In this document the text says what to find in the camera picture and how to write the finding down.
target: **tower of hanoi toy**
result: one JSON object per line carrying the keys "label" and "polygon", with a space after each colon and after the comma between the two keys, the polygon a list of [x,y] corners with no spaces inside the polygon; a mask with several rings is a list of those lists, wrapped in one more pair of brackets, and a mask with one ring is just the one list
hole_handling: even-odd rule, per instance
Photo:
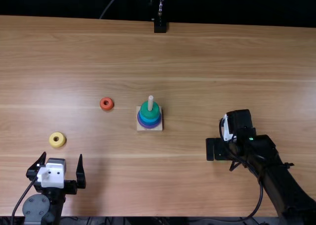
{"label": "tower of hanoi toy", "polygon": [[137,131],[162,131],[161,107],[150,95],[148,101],[136,107]]}

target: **wooden table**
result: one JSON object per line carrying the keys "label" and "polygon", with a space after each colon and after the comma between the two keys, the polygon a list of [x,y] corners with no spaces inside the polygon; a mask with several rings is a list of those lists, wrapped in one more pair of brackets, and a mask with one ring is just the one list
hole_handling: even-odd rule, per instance
{"label": "wooden table", "polygon": [[[136,132],[136,106],[153,94],[162,133]],[[103,97],[115,107],[104,112]],[[10,215],[42,154],[79,154],[87,188],[63,216],[247,216],[256,178],[207,162],[219,119],[248,108],[291,173],[316,199],[316,30],[0,17],[0,215]],[[48,137],[67,136],[60,149]],[[22,215],[21,208],[17,215]],[[264,196],[257,216],[275,216]]]}

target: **purple ring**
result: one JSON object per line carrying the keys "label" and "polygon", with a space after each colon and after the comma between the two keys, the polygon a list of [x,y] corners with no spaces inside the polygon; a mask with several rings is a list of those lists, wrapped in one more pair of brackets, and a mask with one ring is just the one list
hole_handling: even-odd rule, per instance
{"label": "purple ring", "polygon": [[140,119],[140,117],[139,117],[139,111],[138,111],[138,114],[137,114],[137,121],[138,121],[138,123],[141,125],[141,126],[143,126],[144,128],[146,128],[146,129],[153,129],[153,128],[155,128],[155,127],[157,127],[160,123],[161,123],[161,114],[160,114],[160,118],[159,118],[160,120],[158,121],[158,123],[156,123],[156,124],[154,124],[154,125],[145,125],[143,122],[142,122],[142,120]]}

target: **cable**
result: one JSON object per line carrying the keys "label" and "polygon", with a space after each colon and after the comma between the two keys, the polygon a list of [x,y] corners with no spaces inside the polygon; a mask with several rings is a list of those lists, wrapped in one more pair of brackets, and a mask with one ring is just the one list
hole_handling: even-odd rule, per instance
{"label": "cable", "polygon": [[[223,140],[222,121],[223,121],[223,119],[221,119],[220,122],[219,122],[219,133],[220,133],[221,139]],[[256,178],[259,177],[259,175],[258,175],[258,173],[256,172],[256,170],[255,170],[248,162],[244,161],[243,159],[241,159],[240,157],[238,157],[237,155],[235,155],[235,154],[229,149],[229,147],[225,147],[225,149],[228,150],[228,152],[234,157],[234,160],[235,160],[235,161],[240,162],[240,163],[243,164],[243,165],[246,165],[247,168],[250,170],[250,172],[251,172],[252,174],[254,174]],[[260,180],[258,181],[258,183],[259,183],[259,186],[260,186],[259,200],[258,200],[258,203],[257,203],[255,209],[251,212],[251,214],[249,214],[247,217],[245,217],[245,218],[243,218],[243,219],[239,219],[239,220],[221,220],[221,219],[210,219],[210,218],[209,218],[209,220],[211,220],[211,221],[216,221],[216,222],[225,222],[225,223],[241,223],[241,222],[243,222],[243,221],[248,220],[249,218],[252,218],[252,217],[256,214],[256,212],[259,210],[260,205],[261,205],[261,202],[262,202],[262,198],[263,198],[263,185],[262,185],[262,182],[261,182]]]}
{"label": "cable", "polygon": [[106,6],[106,8],[104,9],[104,11],[102,12],[101,16],[99,17],[99,19],[102,19],[102,17],[104,16],[105,12],[109,9],[109,7],[112,5],[112,3],[115,0],[111,0],[110,3]]}
{"label": "cable", "polygon": [[14,224],[14,215],[15,215],[16,210],[18,209],[18,207],[19,207],[20,203],[22,202],[22,200],[24,199],[25,195],[29,192],[30,188],[33,186],[33,184],[36,182],[37,179],[38,179],[37,177],[34,177],[34,179],[31,181],[31,183],[26,188],[26,190],[22,194],[21,198],[19,199],[19,201],[15,205],[13,212],[12,212],[12,216],[11,216],[11,223],[10,223],[11,225]]}
{"label": "cable", "polygon": [[[239,217],[240,219],[242,219],[242,217]],[[242,222],[243,225],[247,225],[247,223],[245,221]]]}
{"label": "cable", "polygon": [[72,219],[72,220],[78,221],[78,217],[62,217],[60,220],[63,220],[63,219]]}
{"label": "cable", "polygon": [[260,224],[257,222],[257,220],[255,220],[254,217],[252,217],[252,220],[254,220],[254,222],[255,222],[257,225],[260,225]]}
{"label": "cable", "polygon": [[89,224],[90,219],[91,219],[91,217],[88,218],[88,221],[87,221],[87,223],[86,223],[85,225],[88,225],[88,224]]}

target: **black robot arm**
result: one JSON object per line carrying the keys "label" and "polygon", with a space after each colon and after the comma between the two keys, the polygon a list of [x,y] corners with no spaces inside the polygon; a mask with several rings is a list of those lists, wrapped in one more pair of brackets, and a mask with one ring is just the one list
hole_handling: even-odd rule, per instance
{"label": "black robot arm", "polygon": [[64,179],[66,173],[65,159],[49,158],[46,164],[45,160],[46,152],[27,170],[26,177],[31,181],[31,184],[13,210],[12,225],[14,224],[15,211],[32,185],[40,194],[32,195],[23,204],[25,225],[59,225],[66,194],[77,194],[77,189],[85,188],[82,155],[80,155],[77,165],[77,180]]}
{"label": "black robot arm", "polygon": [[232,160],[231,168],[240,161],[251,165],[280,217],[280,224],[315,224],[316,202],[288,171],[294,164],[282,162],[267,135],[256,135],[249,110],[228,112],[221,119],[220,135],[206,140],[208,160]]}

